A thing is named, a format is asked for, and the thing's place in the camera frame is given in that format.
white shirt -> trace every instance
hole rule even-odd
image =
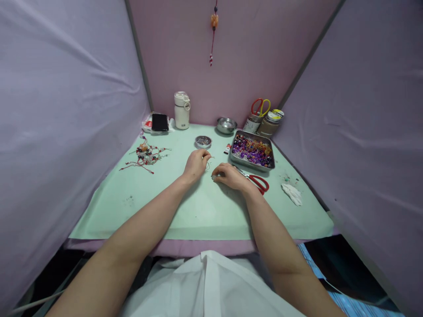
[[[205,251],[187,261],[159,261],[121,316],[304,316],[271,290],[270,279],[259,276],[258,259],[251,254],[231,260]]]

pen holder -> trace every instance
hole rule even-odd
[[[264,117],[255,115],[250,112],[243,130],[249,133],[256,133]]]

metal bowl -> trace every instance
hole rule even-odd
[[[219,118],[217,119],[217,130],[223,134],[231,134],[236,128],[238,124],[235,120],[230,118]]]

light green paper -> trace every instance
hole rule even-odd
[[[110,172],[70,234],[74,239],[107,239],[134,213],[179,177],[192,151],[194,139],[199,135],[209,136],[213,142],[209,152],[210,169],[187,193],[175,214],[165,239],[177,240],[250,240],[252,232],[247,208],[238,191],[211,179],[213,169],[228,161],[224,154],[234,135],[217,134],[214,127],[190,125],[187,130],[177,130],[166,136],[145,136],[153,147],[171,148],[168,154],[153,166],[147,166],[154,174],[142,167],[125,167],[125,162],[136,160],[133,152],[142,139],[137,139],[132,148]],[[295,169],[287,162],[275,146],[276,168],[267,174],[239,166],[243,171],[265,178],[270,189],[264,197],[282,220],[293,239],[318,239],[330,236],[333,222],[323,210],[308,186]],[[289,176],[299,179],[296,185],[301,192],[303,206],[295,206],[283,192],[281,183]]]

hanging ornament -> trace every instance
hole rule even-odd
[[[213,44],[215,43],[215,31],[217,29],[217,25],[219,24],[219,16],[217,13],[217,0],[215,5],[215,12],[211,15],[211,28],[213,29],[213,41],[211,42],[211,53],[210,53],[210,67],[213,63]]]

